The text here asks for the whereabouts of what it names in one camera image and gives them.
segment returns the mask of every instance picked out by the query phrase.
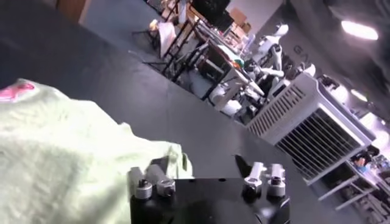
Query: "white air cooler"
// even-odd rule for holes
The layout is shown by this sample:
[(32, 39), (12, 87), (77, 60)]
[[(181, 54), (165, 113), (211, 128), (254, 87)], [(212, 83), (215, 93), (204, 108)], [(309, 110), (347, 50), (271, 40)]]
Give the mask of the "white air cooler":
[(375, 140), (308, 74), (299, 75), (280, 92), (247, 129), (289, 154), (308, 185)]

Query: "vent grille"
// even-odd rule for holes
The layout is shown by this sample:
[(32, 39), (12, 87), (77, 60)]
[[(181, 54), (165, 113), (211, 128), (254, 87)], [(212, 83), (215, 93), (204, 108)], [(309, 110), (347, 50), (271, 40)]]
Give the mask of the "vent grille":
[(249, 127), (249, 130), (261, 137), (286, 113), (291, 111), (306, 96), (296, 85), (290, 86), (280, 98), (265, 108), (260, 116), (257, 116)]
[(306, 180), (311, 180), (360, 145), (319, 108), (276, 146), (292, 157)]

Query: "light green cloth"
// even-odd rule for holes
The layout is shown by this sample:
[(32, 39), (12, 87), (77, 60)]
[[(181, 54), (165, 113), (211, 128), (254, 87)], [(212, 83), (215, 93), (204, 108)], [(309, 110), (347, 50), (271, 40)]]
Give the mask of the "light green cloth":
[(130, 223), (126, 172), (169, 156), (191, 178), (178, 144), (136, 137), (95, 103), (35, 89), (0, 102), (0, 223)]

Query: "metal clamp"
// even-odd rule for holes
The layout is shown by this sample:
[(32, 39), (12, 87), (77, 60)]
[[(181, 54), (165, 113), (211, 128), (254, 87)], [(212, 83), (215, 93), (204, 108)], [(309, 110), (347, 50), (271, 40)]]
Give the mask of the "metal clamp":
[(158, 165), (150, 165), (146, 172), (146, 179), (156, 184), (157, 194), (170, 197), (176, 191), (176, 183), (169, 179)]
[(267, 170), (263, 163), (255, 162), (248, 177), (244, 179), (245, 185), (252, 189), (256, 194), (261, 192), (261, 176), (262, 173)]
[(286, 195), (285, 170), (280, 164), (271, 166), (271, 178), (268, 181), (268, 196), (284, 197)]
[(129, 195), (134, 195), (135, 198), (146, 200), (151, 198), (153, 185), (144, 178), (139, 167), (131, 168), (127, 173), (127, 181), (129, 183)]

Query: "black table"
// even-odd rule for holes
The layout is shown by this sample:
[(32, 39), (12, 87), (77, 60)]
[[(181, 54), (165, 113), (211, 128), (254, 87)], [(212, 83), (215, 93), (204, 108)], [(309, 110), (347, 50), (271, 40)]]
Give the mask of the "black table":
[(0, 0), (0, 85), (18, 77), (95, 101), (138, 136), (181, 144), (196, 177), (238, 177), (236, 153), (281, 163), (292, 223), (334, 223), (282, 152), (38, 0)]

